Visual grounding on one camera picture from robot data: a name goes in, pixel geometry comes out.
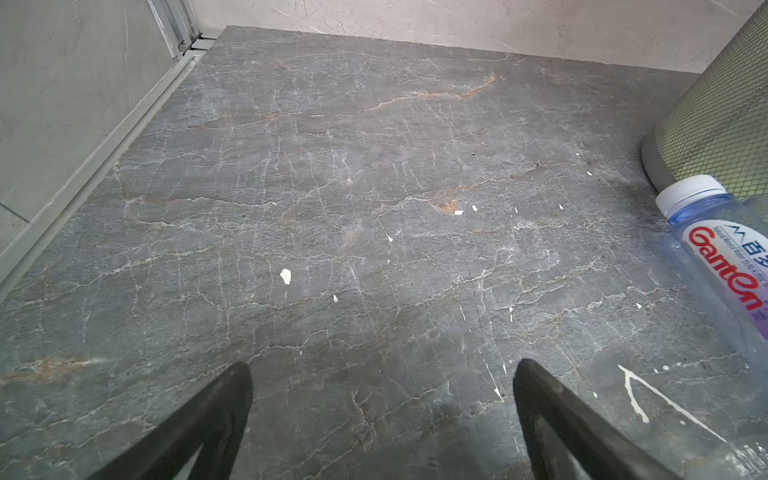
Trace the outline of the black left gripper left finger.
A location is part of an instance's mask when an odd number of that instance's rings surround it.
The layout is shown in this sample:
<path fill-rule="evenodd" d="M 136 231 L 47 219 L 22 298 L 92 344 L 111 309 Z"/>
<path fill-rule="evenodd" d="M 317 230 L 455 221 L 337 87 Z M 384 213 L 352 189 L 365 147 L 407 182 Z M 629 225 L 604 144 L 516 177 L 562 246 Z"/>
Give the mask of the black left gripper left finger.
<path fill-rule="evenodd" d="M 154 428 L 90 475 L 92 479 L 173 479 L 190 459 L 190 479 L 228 479 L 253 400 L 249 366 L 236 362 Z"/>

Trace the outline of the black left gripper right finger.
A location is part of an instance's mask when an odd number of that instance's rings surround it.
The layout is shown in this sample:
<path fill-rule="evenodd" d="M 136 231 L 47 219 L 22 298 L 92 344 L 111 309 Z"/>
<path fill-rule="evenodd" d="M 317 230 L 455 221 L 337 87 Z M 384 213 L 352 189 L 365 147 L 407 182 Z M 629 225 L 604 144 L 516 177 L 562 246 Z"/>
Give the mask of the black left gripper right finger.
<path fill-rule="evenodd" d="M 677 479 L 533 359 L 516 367 L 514 400 L 536 479 Z"/>

